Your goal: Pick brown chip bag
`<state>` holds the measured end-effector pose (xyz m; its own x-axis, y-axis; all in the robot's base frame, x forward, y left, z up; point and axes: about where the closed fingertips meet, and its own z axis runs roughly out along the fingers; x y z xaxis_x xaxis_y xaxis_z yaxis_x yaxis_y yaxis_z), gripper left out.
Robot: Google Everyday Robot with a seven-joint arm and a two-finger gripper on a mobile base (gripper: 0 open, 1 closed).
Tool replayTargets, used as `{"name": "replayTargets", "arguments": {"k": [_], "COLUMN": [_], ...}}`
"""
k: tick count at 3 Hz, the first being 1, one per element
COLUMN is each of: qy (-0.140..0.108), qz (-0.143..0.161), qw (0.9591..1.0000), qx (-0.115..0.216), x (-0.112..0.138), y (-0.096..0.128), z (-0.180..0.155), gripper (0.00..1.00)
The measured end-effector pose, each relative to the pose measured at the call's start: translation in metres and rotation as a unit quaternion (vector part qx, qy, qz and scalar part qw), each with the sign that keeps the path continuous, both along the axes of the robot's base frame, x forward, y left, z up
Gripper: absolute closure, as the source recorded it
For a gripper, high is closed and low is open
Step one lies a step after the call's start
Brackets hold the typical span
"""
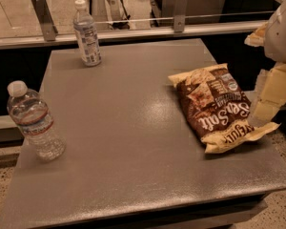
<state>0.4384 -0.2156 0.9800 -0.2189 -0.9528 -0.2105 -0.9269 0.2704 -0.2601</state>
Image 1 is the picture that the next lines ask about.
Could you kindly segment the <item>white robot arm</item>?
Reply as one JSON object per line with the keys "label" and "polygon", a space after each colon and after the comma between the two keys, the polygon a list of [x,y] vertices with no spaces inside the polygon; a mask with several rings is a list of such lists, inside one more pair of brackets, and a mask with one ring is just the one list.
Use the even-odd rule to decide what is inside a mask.
{"label": "white robot arm", "polygon": [[248,121],[251,125],[263,126],[286,104],[286,0],[245,43],[263,46],[265,56],[276,62],[269,71],[261,70],[255,82]]}

